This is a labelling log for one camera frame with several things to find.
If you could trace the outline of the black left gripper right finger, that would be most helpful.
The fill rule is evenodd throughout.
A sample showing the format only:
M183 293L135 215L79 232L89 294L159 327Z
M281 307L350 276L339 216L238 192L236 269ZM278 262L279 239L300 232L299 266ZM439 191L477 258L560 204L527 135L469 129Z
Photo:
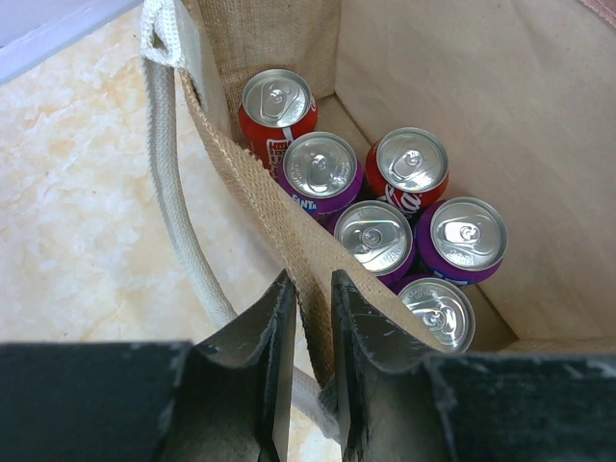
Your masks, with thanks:
M611 461L611 354L436 351L331 279L346 461Z

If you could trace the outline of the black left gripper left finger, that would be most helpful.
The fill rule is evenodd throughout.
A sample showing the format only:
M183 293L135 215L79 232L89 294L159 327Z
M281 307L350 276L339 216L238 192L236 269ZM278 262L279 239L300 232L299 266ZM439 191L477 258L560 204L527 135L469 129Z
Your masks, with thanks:
M4 343L5 461L283 461L295 286L203 342Z

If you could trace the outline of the tan canvas tote bag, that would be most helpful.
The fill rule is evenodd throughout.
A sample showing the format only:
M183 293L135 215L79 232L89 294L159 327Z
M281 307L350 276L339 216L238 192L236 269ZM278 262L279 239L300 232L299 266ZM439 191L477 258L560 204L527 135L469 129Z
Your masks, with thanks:
M455 187L493 196L513 239L487 295L517 351L615 349L615 5L611 1L147 1L141 13L148 154L167 232L210 318L235 317L194 233L181 186L182 87L227 189L299 291L315 371L294 403L338 434L330 272L348 270L396 321L379 282L292 208L239 144L256 72L285 66L370 138L416 118L461 156Z

